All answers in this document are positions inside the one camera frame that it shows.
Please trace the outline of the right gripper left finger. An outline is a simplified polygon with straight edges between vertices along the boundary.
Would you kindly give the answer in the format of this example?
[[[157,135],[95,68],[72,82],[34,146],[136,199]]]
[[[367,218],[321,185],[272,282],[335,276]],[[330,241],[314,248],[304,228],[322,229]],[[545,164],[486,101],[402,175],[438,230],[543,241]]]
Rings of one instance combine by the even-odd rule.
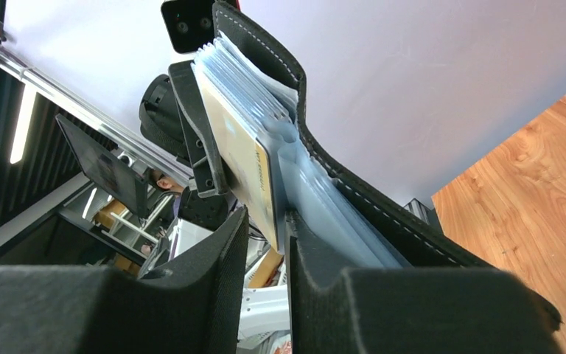
[[[0,265],[0,353],[234,353],[248,211],[135,279],[111,267]]]

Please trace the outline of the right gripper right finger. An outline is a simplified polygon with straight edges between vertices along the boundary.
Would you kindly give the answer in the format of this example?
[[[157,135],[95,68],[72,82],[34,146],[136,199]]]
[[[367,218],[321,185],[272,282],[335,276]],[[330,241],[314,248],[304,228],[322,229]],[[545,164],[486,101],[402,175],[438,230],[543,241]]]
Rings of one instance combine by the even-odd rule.
[[[285,217],[295,353],[560,353],[553,325],[512,274],[359,268]]]

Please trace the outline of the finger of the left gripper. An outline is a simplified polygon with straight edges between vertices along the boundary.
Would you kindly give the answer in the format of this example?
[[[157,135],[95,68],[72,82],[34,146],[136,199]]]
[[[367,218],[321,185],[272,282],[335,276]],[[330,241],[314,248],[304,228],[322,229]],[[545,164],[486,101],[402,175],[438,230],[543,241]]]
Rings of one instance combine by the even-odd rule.
[[[228,192],[223,161],[212,133],[192,63],[183,61],[169,66],[168,74],[180,110],[186,148],[201,198]]]

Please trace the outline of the black leather card holder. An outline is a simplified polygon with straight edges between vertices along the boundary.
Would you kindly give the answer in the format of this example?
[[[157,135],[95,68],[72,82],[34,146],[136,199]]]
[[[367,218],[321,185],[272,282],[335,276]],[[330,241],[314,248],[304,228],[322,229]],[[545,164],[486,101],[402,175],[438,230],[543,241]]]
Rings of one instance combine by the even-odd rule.
[[[307,243],[335,267],[483,268],[332,158],[306,124],[307,78],[294,56],[225,1],[192,62],[231,191],[287,259]]]

